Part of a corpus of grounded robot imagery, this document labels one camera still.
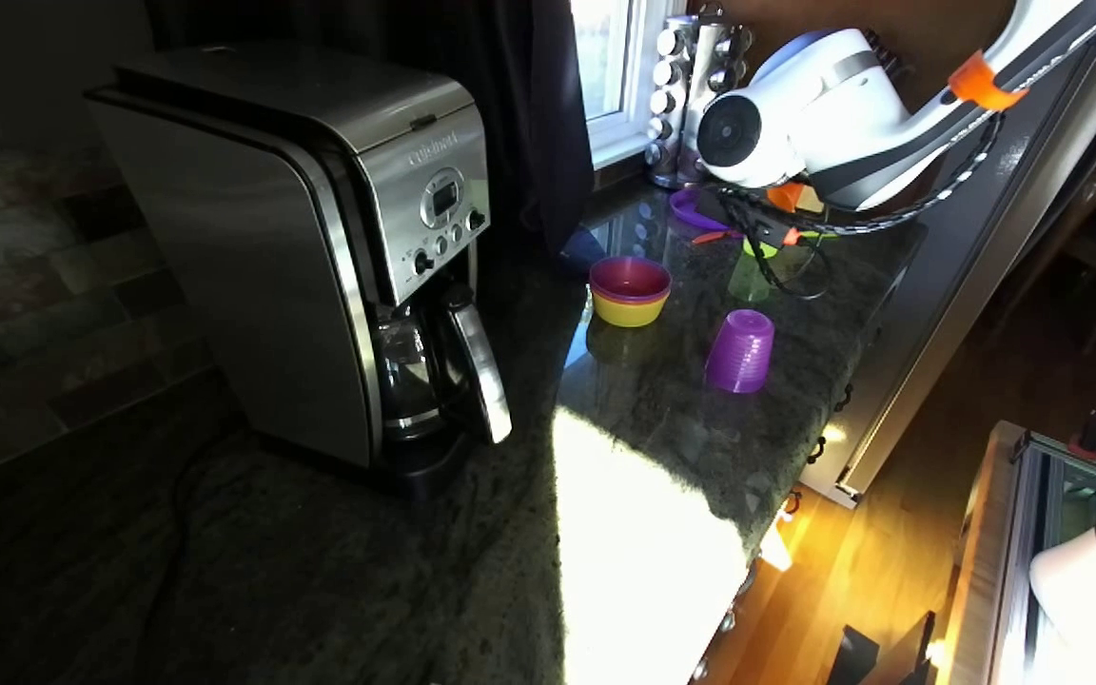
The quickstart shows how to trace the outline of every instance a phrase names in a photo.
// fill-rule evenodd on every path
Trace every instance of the coffee maker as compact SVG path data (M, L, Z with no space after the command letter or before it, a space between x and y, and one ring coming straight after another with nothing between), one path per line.
M88 103L258 433L391 477L509 433L455 79L271 42L153 55Z

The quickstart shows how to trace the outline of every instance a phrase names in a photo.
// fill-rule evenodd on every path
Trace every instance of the kitchen counter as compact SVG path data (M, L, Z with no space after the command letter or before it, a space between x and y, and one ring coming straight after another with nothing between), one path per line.
M428 497L258 440L216 378L5 469L0 681L682 681L912 241L834 245L823 302L763 303L769 390L720 395L733 245L688 236L636 190L570 259L484 241L516 433ZM626 253L674 275L646 332L586 303L579 263Z

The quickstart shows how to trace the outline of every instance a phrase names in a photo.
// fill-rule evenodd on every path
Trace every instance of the curtain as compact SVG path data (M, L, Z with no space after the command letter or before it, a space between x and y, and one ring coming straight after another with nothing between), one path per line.
M148 0L161 48L293 39L461 79L484 114L494 228L555 256L593 168L565 0Z

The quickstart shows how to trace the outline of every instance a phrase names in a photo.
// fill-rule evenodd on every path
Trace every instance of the coffee maker handle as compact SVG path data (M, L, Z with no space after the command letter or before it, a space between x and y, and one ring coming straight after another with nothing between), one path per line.
M515 420L509 420L498 357L484 335L479 311L473 302L449 297L446 320L455 332L464 357L473 367L484 429L498 444L509 438Z

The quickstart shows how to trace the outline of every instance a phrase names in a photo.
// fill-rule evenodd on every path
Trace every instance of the purple cup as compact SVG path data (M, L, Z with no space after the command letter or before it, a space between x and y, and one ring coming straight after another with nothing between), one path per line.
M763 311L733 307L712 340L704 378L720 391L752 395L769 379L775 324Z

